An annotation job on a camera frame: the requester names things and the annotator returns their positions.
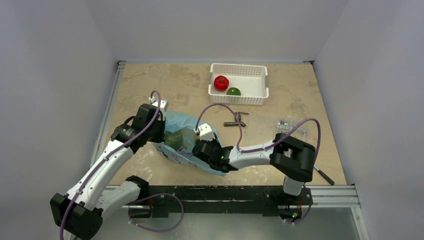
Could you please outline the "dark green fake broccoli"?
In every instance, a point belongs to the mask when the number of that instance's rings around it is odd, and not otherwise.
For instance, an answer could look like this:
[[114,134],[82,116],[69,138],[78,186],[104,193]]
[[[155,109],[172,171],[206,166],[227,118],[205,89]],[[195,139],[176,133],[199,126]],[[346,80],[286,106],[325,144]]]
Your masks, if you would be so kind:
[[177,151],[183,144],[183,133],[179,131],[165,132],[164,144]]

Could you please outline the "blue printed plastic bag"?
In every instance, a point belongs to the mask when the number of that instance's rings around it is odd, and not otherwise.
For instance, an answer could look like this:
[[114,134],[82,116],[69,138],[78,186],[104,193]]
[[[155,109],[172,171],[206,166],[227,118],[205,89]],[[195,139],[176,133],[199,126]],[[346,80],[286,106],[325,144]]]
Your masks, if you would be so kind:
[[171,110],[167,111],[165,115],[165,132],[174,133],[181,131],[183,134],[182,146],[178,150],[174,150],[165,145],[164,142],[154,143],[153,146],[156,150],[171,162],[193,165],[209,174],[225,176],[224,172],[212,169],[207,163],[192,154],[192,149],[197,140],[194,128],[198,119],[192,115]]

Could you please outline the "green fake fruit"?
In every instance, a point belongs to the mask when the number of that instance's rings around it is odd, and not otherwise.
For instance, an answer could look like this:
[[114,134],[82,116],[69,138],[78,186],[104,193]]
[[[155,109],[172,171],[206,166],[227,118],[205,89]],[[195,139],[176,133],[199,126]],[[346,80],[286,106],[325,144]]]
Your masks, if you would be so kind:
[[236,87],[231,87],[227,90],[226,95],[228,96],[241,96],[241,91],[240,89],[236,88]]

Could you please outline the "red fake apple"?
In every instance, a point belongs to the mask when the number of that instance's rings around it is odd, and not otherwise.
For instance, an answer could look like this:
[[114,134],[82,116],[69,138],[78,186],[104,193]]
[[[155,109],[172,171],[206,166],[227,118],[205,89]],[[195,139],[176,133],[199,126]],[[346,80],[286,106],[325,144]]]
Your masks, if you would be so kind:
[[218,75],[213,81],[213,86],[215,90],[219,92],[225,92],[228,89],[229,85],[229,79],[223,75]]

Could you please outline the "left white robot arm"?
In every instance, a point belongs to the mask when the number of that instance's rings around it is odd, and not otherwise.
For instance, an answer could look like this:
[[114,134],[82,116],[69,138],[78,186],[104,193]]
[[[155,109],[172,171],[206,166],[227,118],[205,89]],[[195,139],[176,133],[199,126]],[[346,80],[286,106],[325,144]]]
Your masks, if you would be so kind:
[[147,142],[160,143],[166,125],[166,100],[142,104],[134,116],[115,128],[103,153],[88,172],[65,194],[56,193],[50,200],[59,238],[66,234],[90,240],[99,231],[106,210],[112,203],[101,199],[108,183],[122,165],[131,159]]

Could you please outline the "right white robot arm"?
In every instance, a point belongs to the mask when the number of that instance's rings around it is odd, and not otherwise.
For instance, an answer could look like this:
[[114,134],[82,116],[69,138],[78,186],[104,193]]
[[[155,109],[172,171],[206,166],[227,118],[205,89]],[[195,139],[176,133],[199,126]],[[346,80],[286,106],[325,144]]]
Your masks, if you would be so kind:
[[288,204],[300,198],[303,185],[313,179],[318,149],[285,133],[264,144],[222,147],[217,139],[198,140],[192,154],[213,170],[228,173],[252,166],[270,165],[285,175],[280,196]]

